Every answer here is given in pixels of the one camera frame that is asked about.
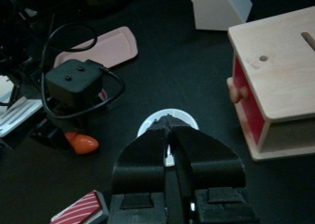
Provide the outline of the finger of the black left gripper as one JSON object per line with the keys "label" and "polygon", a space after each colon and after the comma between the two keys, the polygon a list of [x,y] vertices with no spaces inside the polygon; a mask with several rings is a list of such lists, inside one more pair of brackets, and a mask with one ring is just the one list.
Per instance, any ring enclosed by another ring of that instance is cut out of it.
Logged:
{"label": "finger of the black left gripper", "polygon": [[65,135],[65,132],[49,119],[43,119],[34,127],[31,138],[47,147],[61,151],[71,150],[71,143]]}

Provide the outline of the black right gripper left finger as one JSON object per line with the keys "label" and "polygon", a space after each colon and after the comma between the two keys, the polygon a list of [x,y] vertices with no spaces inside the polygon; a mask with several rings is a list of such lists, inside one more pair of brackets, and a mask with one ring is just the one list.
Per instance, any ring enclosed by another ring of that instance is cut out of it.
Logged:
{"label": "black right gripper left finger", "polygon": [[163,116],[119,154],[107,224],[166,224],[167,131]]}

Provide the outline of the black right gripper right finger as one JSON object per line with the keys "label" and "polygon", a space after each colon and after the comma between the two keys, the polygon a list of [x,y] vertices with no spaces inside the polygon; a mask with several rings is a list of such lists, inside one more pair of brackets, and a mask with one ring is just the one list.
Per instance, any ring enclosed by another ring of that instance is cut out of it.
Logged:
{"label": "black right gripper right finger", "polygon": [[247,201],[245,164],[235,151],[189,123],[167,117],[185,224],[261,224]]}

